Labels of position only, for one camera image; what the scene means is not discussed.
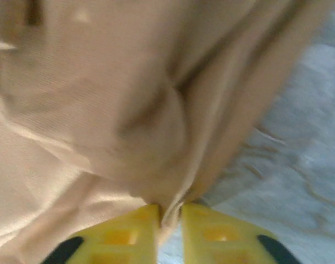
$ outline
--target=beige pants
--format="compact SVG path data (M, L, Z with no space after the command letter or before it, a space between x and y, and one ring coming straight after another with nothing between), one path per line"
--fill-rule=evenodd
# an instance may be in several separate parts
M0 263L146 203L161 241L334 0L0 0Z

